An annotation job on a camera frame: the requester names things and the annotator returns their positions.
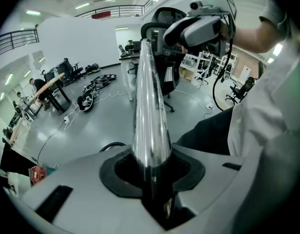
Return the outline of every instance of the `computer monitor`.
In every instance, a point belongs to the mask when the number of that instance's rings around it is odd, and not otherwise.
[[[139,52],[141,49],[141,41],[133,41],[134,52]]]

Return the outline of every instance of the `person sitting at desk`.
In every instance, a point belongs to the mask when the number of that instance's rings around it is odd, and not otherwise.
[[[21,92],[17,92],[17,96],[20,101],[20,107],[23,109],[24,112],[26,112],[32,118],[32,120],[34,120],[35,115],[29,106],[29,100],[27,99],[27,97],[26,96],[22,97]]]
[[[41,79],[33,79],[31,78],[29,83],[32,85],[33,93],[35,94],[38,90],[40,90],[46,82]],[[40,94],[37,98],[37,102],[44,105],[44,110],[49,108],[50,102],[45,101],[46,96],[44,93]]]

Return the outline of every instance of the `black slot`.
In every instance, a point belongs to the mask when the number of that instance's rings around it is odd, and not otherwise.
[[[36,213],[48,222],[52,222],[72,190],[71,187],[59,185],[40,205]]]
[[[226,162],[225,164],[223,164],[223,166],[233,169],[233,170],[236,170],[236,171],[239,171],[242,167],[242,165],[237,165],[237,164],[233,164],[233,163],[229,163],[229,162]]]

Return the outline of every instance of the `black pants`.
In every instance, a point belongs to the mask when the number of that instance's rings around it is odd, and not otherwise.
[[[213,154],[230,155],[228,132],[232,108],[200,121],[176,142],[177,145]]]

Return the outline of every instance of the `table leg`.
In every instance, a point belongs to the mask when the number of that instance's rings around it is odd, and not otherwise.
[[[45,91],[44,92],[45,93],[45,95],[46,95],[46,97],[49,99],[49,101],[50,101],[50,103],[52,103],[52,105],[59,111],[60,110],[60,108],[58,107],[58,101],[54,101],[54,97],[53,97],[53,95],[51,94],[51,93],[49,93],[48,91]]]
[[[59,104],[59,102],[55,99],[55,97],[50,93],[49,97],[53,100],[53,103],[56,104],[56,106],[62,111],[64,112],[64,108]]]
[[[56,81],[57,87],[59,89],[59,91],[62,93],[63,97],[67,100],[67,102],[70,102],[69,98],[67,97],[67,95],[65,94],[65,92],[62,90],[60,84],[58,81]]]
[[[129,74],[127,73],[126,65],[127,65],[127,62],[125,60],[122,60],[121,61],[121,69],[122,69],[122,74],[123,74],[124,86],[126,88],[128,96],[129,96],[129,100],[132,101],[131,88],[130,88],[129,77],[128,77]]]

